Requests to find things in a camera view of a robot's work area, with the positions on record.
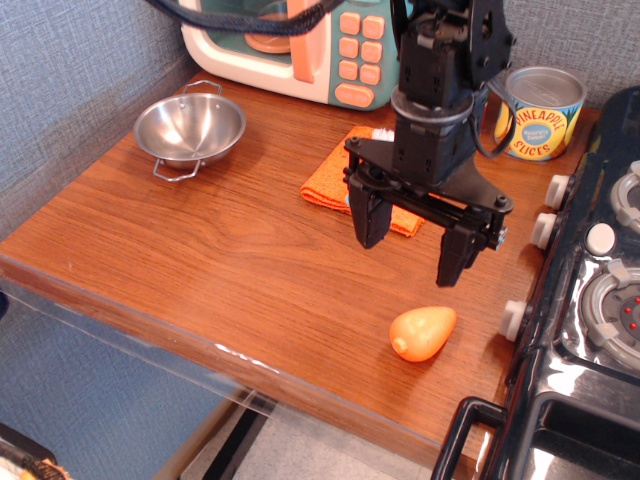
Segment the orange button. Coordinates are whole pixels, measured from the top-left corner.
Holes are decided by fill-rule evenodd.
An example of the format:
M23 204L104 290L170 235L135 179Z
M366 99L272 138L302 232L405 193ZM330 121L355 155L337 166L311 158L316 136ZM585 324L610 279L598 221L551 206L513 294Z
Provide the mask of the orange button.
M377 65L363 65L360 69L360 81L367 85L380 83L380 67Z
M338 66L338 74L345 80L358 78L358 64L351 60L342 60Z
M360 20L360 14L344 12L340 15L340 31L347 35L357 35L360 33Z
M362 33L367 38L380 40L384 34L384 18L377 15L369 15L362 22Z
M340 39L340 55L347 58L356 58L360 51L360 43L355 38L342 37Z
M336 88L336 97L347 105L366 108L371 105L376 95L369 87L341 83Z
M366 41L362 44L362 59L369 63L378 63L382 60L382 44Z

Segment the pineapple can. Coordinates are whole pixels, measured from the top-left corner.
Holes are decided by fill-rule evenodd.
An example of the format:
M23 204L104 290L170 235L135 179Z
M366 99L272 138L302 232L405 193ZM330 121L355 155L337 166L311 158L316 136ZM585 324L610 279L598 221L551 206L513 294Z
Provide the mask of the pineapple can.
M585 85L563 70L526 67L507 77L506 90L516 110L516 132L507 147L509 155L531 161L562 155L587 95ZM494 131L496 143L507 135L512 121L503 103Z

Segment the can label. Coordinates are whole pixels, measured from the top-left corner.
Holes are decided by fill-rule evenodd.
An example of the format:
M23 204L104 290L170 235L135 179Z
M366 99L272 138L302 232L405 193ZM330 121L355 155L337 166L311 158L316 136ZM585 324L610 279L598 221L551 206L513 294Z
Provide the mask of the can label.
M567 149L581 104L564 109L540 108L514 100L516 132L507 147L509 155L524 160L549 160ZM500 107L494 137L500 143L511 128L509 107Z

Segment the toy stove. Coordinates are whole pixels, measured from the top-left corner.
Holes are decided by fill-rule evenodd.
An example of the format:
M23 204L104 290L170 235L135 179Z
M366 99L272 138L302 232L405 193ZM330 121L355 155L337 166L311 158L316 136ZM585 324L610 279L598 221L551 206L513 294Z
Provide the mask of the toy stove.
M554 177L532 242L546 252L506 407L465 399L432 478L450 478L473 423L495 429L482 478L640 478L640 87L605 105L571 177Z

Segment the wooden countertop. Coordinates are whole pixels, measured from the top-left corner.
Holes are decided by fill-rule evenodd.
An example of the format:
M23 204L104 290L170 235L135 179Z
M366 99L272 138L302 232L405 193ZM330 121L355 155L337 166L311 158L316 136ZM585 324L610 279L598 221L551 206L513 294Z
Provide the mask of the wooden countertop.
M429 464L460 400L504 404L513 345L497 333L502 310L533 289L543 253L529 235L552 175L573 173L598 112L583 110L559 159L477 158L515 201L509 233L440 289L440 227L365 250L348 215L300 196L354 125L393 128L389 107L356 112L195 79L221 83L245 111L229 156L171 184L127 135L0 245L0 275ZM487 146L496 112L493 102ZM458 324L433 359L408 363L389 325L428 305L453 307Z

